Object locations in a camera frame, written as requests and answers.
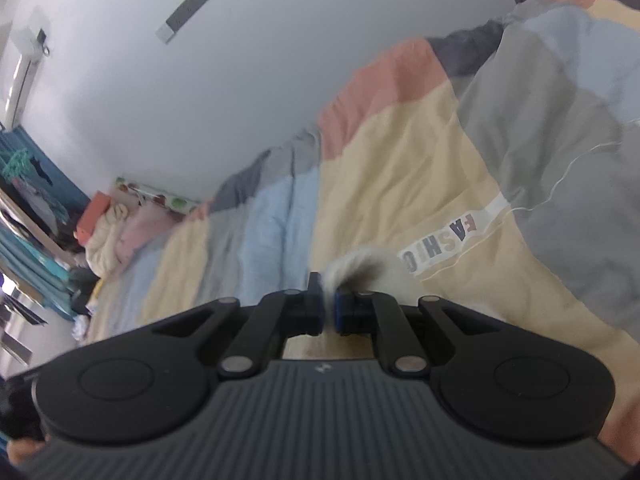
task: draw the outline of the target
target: white wall-mounted device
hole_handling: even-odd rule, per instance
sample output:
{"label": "white wall-mounted device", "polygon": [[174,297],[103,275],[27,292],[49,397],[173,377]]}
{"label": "white wall-mounted device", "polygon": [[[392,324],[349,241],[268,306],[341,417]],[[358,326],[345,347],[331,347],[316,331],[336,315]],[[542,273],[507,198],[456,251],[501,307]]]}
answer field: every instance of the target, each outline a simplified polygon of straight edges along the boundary
{"label": "white wall-mounted device", "polygon": [[41,58],[42,44],[28,28],[9,35],[0,58],[0,131],[20,125]]}

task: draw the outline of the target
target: wall socket panel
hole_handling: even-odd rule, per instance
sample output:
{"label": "wall socket panel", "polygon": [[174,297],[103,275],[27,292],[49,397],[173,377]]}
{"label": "wall socket panel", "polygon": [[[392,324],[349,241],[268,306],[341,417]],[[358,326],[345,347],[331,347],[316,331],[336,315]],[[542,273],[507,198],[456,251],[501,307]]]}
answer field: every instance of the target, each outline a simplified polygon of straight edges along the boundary
{"label": "wall socket panel", "polygon": [[168,43],[182,26],[209,0],[184,0],[174,13],[156,30],[156,36]]}

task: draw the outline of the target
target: ribbed gray surface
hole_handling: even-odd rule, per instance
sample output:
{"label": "ribbed gray surface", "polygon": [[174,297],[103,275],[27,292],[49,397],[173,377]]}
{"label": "ribbed gray surface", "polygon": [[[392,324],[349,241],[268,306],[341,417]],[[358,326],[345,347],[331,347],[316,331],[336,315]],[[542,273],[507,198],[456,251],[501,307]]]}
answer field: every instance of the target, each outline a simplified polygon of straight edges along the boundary
{"label": "ribbed gray surface", "polygon": [[376,361],[273,362],[228,382],[175,433],[123,449],[55,440],[33,480],[614,480],[626,466],[596,441],[547,450],[497,444],[457,426],[418,381]]}

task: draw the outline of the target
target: bed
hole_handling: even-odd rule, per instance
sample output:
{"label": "bed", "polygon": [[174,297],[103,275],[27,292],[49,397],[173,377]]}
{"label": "bed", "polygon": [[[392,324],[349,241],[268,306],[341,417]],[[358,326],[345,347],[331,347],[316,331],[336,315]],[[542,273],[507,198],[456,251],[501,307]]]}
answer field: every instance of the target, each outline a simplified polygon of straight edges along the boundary
{"label": "bed", "polygon": [[425,292],[583,348],[640,390],[640,13],[527,0],[405,41],[108,279],[89,341],[255,304],[363,246]]}

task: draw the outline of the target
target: pink pillow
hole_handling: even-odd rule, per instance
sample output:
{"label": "pink pillow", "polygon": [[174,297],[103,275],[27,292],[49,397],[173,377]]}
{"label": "pink pillow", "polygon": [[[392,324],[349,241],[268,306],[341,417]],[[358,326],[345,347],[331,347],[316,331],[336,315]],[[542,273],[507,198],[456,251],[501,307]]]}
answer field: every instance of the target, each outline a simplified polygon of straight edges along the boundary
{"label": "pink pillow", "polygon": [[163,207],[146,202],[125,223],[116,242],[116,256],[126,263],[137,248],[168,231],[178,221]]}

